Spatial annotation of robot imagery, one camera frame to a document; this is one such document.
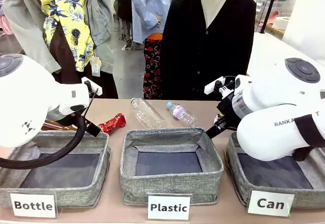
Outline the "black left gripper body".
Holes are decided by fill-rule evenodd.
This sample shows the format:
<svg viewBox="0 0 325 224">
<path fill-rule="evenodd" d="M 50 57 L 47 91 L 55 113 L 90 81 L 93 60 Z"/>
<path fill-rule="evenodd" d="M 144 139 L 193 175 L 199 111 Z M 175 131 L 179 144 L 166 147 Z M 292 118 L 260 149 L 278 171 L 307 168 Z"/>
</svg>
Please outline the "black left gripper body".
<svg viewBox="0 0 325 224">
<path fill-rule="evenodd" d="M 93 122 L 86 119 L 84 116 L 81 116 L 80 126 L 81 126 L 81 133 L 80 133 L 81 137 L 83 137 L 85 133 L 97 137 L 101 132 L 100 127 L 98 127 Z"/>
</svg>

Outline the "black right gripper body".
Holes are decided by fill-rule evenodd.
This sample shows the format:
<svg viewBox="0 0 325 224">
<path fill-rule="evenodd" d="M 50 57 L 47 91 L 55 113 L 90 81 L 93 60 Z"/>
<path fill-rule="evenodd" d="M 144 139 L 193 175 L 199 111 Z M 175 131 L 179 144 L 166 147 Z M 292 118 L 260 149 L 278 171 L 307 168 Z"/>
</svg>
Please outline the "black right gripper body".
<svg viewBox="0 0 325 224">
<path fill-rule="evenodd" d="M 216 127 L 220 133 L 225 130 L 236 131 L 241 121 L 241 118 L 233 110 L 233 97 L 234 92 L 231 92 L 224 99 L 222 99 L 217 106 L 219 114 L 217 115 Z"/>
</svg>

